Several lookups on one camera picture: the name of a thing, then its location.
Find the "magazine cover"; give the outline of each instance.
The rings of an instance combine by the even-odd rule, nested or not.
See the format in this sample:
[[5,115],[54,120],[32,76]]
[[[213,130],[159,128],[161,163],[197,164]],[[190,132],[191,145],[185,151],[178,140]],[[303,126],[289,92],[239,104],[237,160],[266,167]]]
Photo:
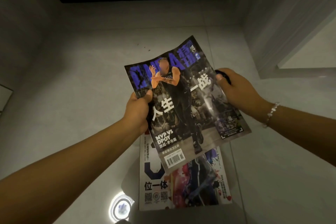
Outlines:
[[231,202],[219,147],[166,174],[149,133],[140,136],[139,210]]
[[153,90],[149,130],[167,173],[251,132],[217,85],[193,36],[152,60],[125,66],[138,98]]

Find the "person's left arm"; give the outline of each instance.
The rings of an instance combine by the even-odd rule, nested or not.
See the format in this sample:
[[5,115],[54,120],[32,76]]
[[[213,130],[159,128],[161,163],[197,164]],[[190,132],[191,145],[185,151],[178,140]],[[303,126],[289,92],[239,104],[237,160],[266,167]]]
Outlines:
[[53,223],[147,130],[152,96],[133,93],[115,124],[0,180],[1,223]]
[[176,86],[179,83],[181,72],[177,67],[172,67],[171,71],[173,73],[173,78],[162,78],[162,81]]

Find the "player's hair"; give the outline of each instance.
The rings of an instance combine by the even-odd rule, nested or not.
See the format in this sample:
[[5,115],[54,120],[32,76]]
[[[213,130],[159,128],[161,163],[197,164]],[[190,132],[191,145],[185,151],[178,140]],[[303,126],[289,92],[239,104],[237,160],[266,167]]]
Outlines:
[[160,64],[160,62],[161,62],[162,60],[167,60],[167,61],[168,61],[167,58],[161,58],[161,59],[159,59],[159,64]]

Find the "black sneaker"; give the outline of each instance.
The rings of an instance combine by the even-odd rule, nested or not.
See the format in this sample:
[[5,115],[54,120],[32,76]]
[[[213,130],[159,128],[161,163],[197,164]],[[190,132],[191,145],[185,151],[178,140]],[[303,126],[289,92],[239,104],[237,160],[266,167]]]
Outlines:
[[193,143],[194,149],[195,149],[195,154],[199,154],[202,151],[202,147],[197,143]]
[[198,132],[196,133],[196,136],[197,136],[197,141],[202,144],[203,141],[204,141],[204,137],[202,135],[202,125],[201,124],[197,124],[198,126]]

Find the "bracelet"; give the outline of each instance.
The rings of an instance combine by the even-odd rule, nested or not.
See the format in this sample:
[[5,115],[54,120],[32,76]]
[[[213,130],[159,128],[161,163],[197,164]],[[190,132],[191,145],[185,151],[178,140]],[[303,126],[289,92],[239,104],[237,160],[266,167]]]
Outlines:
[[268,127],[268,122],[270,121],[270,118],[273,116],[273,113],[277,110],[277,107],[280,105],[279,102],[276,102],[275,105],[272,107],[271,112],[267,114],[268,118],[266,122],[262,125],[264,128]]

